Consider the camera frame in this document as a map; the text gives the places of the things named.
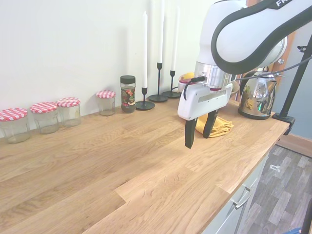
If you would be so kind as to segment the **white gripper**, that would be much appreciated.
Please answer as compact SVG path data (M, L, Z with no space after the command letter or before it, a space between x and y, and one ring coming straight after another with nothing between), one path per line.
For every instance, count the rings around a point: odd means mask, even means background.
M214 93L209 87L196 83L183 90L177 114L186 120L185 123L185 146L192 148L197 118L208 114L203 129L203 137L208 138L214 126L218 109L227 105L230 99L233 85L230 83Z

